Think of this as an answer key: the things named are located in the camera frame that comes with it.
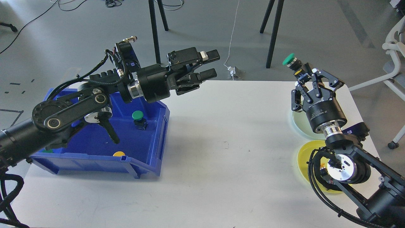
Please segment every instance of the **yellow ball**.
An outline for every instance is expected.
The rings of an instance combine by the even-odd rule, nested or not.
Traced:
[[[115,153],[113,154],[113,156],[115,156],[115,157],[121,157],[121,156],[125,156],[125,153],[122,152],[122,151],[117,151],[117,152],[115,152]]]

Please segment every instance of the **green button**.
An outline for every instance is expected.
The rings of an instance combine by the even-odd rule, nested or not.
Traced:
[[[295,54],[291,53],[286,59],[283,61],[283,66],[290,64],[295,58]]]
[[[53,150],[52,149],[50,149],[50,150],[43,150],[43,151],[41,151],[42,153],[53,153]]]
[[[135,111],[132,113],[132,119],[134,120],[141,120],[143,118],[143,112],[142,111]]]

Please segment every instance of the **black wire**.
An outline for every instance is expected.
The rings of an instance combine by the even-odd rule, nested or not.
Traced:
[[[120,6],[120,5],[122,5],[122,3],[121,3],[122,1],[124,1],[124,0],[105,0],[105,6],[107,6],[107,8]]]
[[[313,170],[313,155],[316,151],[319,151],[317,149],[313,150],[310,157],[309,157],[309,161],[308,161],[308,177],[309,177],[309,183],[311,184],[311,187],[313,189],[313,191],[315,192],[315,194],[317,195],[317,197],[329,208],[331,208],[333,211],[335,211],[336,213],[338,213],[338,216],[343,216],[344,218],[359,224],[361,226],[365,226],[365,227],[369,227],[369,228],[385,228],[383,226],[377,225],[377,224],[373,224],[371,222],[362,220],[356,216],[353,216],[350,213],[347,213],[346,211],[344,211],[343,209],[339,208],[337,205],[335,205],[332,201],[330,201],[328,199],[328,197],[326,197],[325,194],[323,194],[322,190],[319,188],[318,184],[316,183],[316,178],[315,178],[315,174],[314,174],[314,170]]]
[[[1,188],[1,194],[3,195],[3,197],[6,197],[7,190],[6,190],[6,181],[4,179],[0,180],[0,188]],[[4,213],[6,214],[7,218],[9,218],[10,220],[18,221],[13,209],[11,208],[11,205],[9,205],[6,208],[6,210],[4,210]]]
[[[7,224],[7,225],[12,225],[18,228],[30,228],[29,226],[22,224],[21,222],[17,222],[17,221],[11,221],[11,220],[7,220],[7,219],[2,219],[0,218],[0,223],[3,224]]]
[[[96,70],[98,70],[98,69],[99,69],[103,64],[105,64],[105,62],[107,61],[107,58],[108,58],[108,56],[109,56],[109,55],[108,55],[108,52],[110,52],[110,50],[108,50],[108,49],[105,50],[105,53],[106,53],[106,54],[105,54],[104,59],[101,60],[101,61],[100,61],[93,69],[91,69],[87,74],[85,74],[85,75],[83,75],[83,76],[81,76],[81,77],[78,77],[78,78],[76,78],[76,79],[73,79],[73,80],[64,82],[64,83],[58,85],[56,88],[54,88],[54,89],[52,90],[52,92],[49,94],[47,100],[52,100],[53,98],[56,97],[56,95],[58,95],[62,90],[66,89],[68,86],[70,86],[70,85],[72,85],[72,84],[74,84],[74,83],[80,82],[82,79],[84,79],[85,77],[89,76],[90,74],[92,74],[92,73],[94,73]]]
[[[30,21],[30,22],[28,22],[27,24],[25,24],[24,27],[22,27],[22,28],[20,29],[20,31],[18,32],[18,34],[17,34],[17,36],[14,38],[14,40],[10,43],[10,45],[7,46],[4,50],[2,50],[2,51],[0,52],[0,54],[3,53],[5,50],[7,50],[7,49],[14,43],[14,41],[15,41],[15,40],[17,39],[17,37],[20,35],[21,31],[22,31],[29,23],[35,21],[35,20],[38,19],[40,16],[44,15],[44,14],[45,14],[46,12],[48,12],[56,3],[57,3],[57,2],[55,2],[51,7],[49,7],[49,9],[47,9],[47,10],[46,10],[45,12],[43,12],[41,15],[37,16],[37,17],[34,18],[32,21]]]
[[[17,185],[9,194],[6,192],[5,181],[11,180],[16,181]],[[1,181],[1,192],[4,196],[4,199],[0,202],[0,212],[4,211],[4,213],[12,214],[12,217],[9,217],[9,220],[0,218],[0,223],[12,225],[18,228],[29,228],[29,226],[22,224],[19,222],[10,206],[10,203],[15,199],[15,197],[20,193],[23,185],[24,180],[21,176],[15,174],[0,174],[0,181]]]
[[[62,11],[66,11],[66,12],[67,12],[67,11],[73,11],[73,10],[77,9],[79,6],[81,6],[81,5],[82,5],[85,1],[87,1],[87,0],[82,1],[76,8],[74,8],[74,9],[68,9],[68,10],[64,10],[64,9],[60,8],[59,1],[60,1],[60,0],[56,0],[56,1],[55,1],[55,2],[58,3],[59,9],[62,10]]]

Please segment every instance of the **black table leg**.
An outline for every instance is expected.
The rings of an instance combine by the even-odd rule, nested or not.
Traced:
[[[281,12],[283,10],[284,0],[279,0],[276,10],[276,18],[274,20],[273,32],[271,34],[269,54],[267,55],[266,68],[270,68],[271,60],[273,58],[274,46],[276,44],[278,26],[280,24]]]
[[[162,0],[157,0],[157,1],[158,1],[159,10],[160,10],[160,15],[162,16],[164,30],[169,31],[169,27],[167,26],[166,14],[164,13]]]
[[[160,64],[161,63],[160,50],[159,50],[159,40],[158,40],[158,29],[156,28],[156,15],[155,15],[154,0],[149,0],[149,12],[151,14],[152,35],[153,35],[153,44],[155,45],[156,63]]]
[[[269,20],[269,16],[271,13],[271,9],[273,9],[274,2],[276,0],[270,0],[269,5],[267,6],[266,14],[264,15],[262,26],[260,27],[260,33],[264,33],[264,29],[266,28],[267,21]]]

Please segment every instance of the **robotic arm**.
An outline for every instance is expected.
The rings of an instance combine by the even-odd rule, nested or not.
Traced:
[[[344,82],[309,63],[302,64],[294,54],[289,55],[283,65],[292,69],[297,78],[296,87],[291,91],[292,111],[306,112],[313,132],[323,133],[326,138],[326,147],[314,150],[308,162],[310,183],[317,196],[338,216],[362,226],[405,227],[405,178],[362,148],[361,142],[370,130],[364,122],[341,130],[347,119],[336,100],[335,91]],[[328,80],[331,89],[325,87],[322,78]],[[305,86],[309,81],[313,86],[310,91]],[[329,159],[326,167],[321,166],[322,157]],[[349,184],[367,181],[371,174],[370,167],[381,174],[381,184],[367,199]],[[359,218],[327,199],[315,179],[327,189],[343,191],[358,206],[356,212]]]
[[[0,131],[0,173],[15,166],[23,159],[42,148],[66,147],[70,139],[88,123],[104,127],[114,143],[119,138],[109,122],[112,105],[109,94],[119,92],[129,103],[144,97],[149,103],[170,96],[169,90],[181,95],[198,89],[200,84],[217,76],[215,69],[194,73],[198,67],[216,60],[217,50],[197,52],[195,47],[167,54],[168,66],[158,64],[141,68],[138,58],[129,43],[135,37],[116,43],[113,51],[91,72],[56,87],[46,101],[32,111],[32,117],[17,125]],[[90,75],[110,58],[115,69]],[[60,96],[64,88],[76,82],[86,82],[75,93]]]

